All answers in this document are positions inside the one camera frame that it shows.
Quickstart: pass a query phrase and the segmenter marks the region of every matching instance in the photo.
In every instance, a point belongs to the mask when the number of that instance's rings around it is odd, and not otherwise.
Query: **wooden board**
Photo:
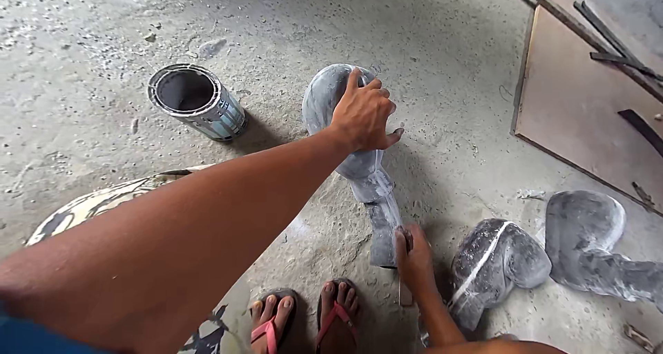
[[[573,8],[576,0],[554,1],[586,23]],[[645,65],[663,72],[658,56],[589,4]],[[621,71],[591,60],[592,50],[550,13],[536,8],[515,134],[642,204],[633,188],[636,182],[661,214],[663,157],[617,112],[633,109],[663,135],[663,122],[654,121],[663,104]]]

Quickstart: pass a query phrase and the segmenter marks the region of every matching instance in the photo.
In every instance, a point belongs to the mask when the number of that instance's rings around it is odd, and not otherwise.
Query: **foot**
[[[277,297],[274,295],[267,297],[264,308],[262,307],[261,301],[253,302],[253,305],[251,305],[251,319],[253,320],[253,327],[251,330],[260,327],[262,324],[272,319],[274,305],[276,303]],[[277,318],[274,319],[277,342],[281,340],[283,328],[288,321],[288,316],[290,315],[293,306],[294,299],[290,296],[282,298],[278,303]],[[253,349],[256,354],[267,354],[267,335],[262,335],[259,339],[253,341],[251,349]]]
[[[322,286],[322,291],[320,292],[322,296],[321,322],[324,322],[332,307],[334,307],[333,298],[335,289],[334,282],[326,282]],[[340,282],[336,302],[343,306],[352,322],[356,323],[359,298],[354,288],[351,288],[345,282]],[[320,341],[320,353],[354,353],[355,351],[357,351],[357,346],[355,345],[352,333],[347,328],[347,325],[339,317],[336,317],[334,322],[329,326],[327,333],[322,337],[322,341]]]

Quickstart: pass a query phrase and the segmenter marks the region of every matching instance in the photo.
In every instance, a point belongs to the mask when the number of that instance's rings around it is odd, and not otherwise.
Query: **paint can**
[[[152,103],[212,140],[232,140],[246,129],[237,100],[212,72],[195,64],[174,64],[148,84]]]

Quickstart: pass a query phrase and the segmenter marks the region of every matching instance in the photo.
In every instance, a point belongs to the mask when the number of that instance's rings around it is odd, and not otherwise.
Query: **dusty floor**
[[[398,104],[388,127],[402,122],[406,134],[385,168],[404,220],[425,228],[440,270],[487,217],[543,238],[545,203],[517,199],[519,189],[609,193],[629,218],[617,250],[663,261],[662,218],[509,134],[531,12],[520,0],[0,0],[0,8],[1,256],[93,189],[304,137],[304,89],[341,62],[374,70]],[[143,38],[150,31],[154,43]],[[228,40],[221,53],[198,59],[198,46],[218,38]],[[175,62],[206,66],[236,95],[253,115],[243,138],[211,142],[148,102],[149,77]],[[416,309],[397,305],[395,273],[368,265],[369,234],[364,209],[333,174],[238,283],[241,304],[249,301],[243,289],[294,288],[308,301],[309,325],[300,329],[312,336],[319,286],[347,276],[367,307],[361,352],[412,352]],[[239,305],[228,319],[243,318]],[[637,353],[621,334],[625,322],[663,340],[653,304],[549,280],[513,291],[485,315],[479,335],[509,332],[570,353]]]

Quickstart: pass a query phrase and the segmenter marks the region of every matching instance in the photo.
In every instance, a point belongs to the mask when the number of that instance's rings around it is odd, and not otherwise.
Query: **can rim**
[[[178,109],[173,109],[164,104],[164,102],[161,100],[160,96],[157,93],[157,88],[161,86],[162,82],[170,77],[170,74],[173,72],[178,72],[178,71],[183,71],[183,70],[192,70],[194,72],[197,72],[201,75],[206,76],[212,86],[214,87],[214,92],[212,96],[210,97],[210,101],[208,101],[206,104],[201,106],[200,108],[194,109],[193,111],[180,111]],[[214,73],[210,72],[209,70],[196,65],[196,64],[191,64],[191,63],[178,63],[178,64],[172,64],[167,67],[162,68],[158,72],[154,73],[152,78],[150,78],[150,81],[147,85],[147,94],[150,98],[150,101],[152,104],[158,106],[161,108],[162,111],[166,112],[168,115],[173,116],[173,117],[191,117],[191,116],[198,116],[201,114],[204,114],[208,112],[210,109],[212,109],[216,104],[219,103],[219,100],[221,98],[221,91],[223,90],[223,85],[221,84],[221,81],[219,80],[218,77],[214,75]]]

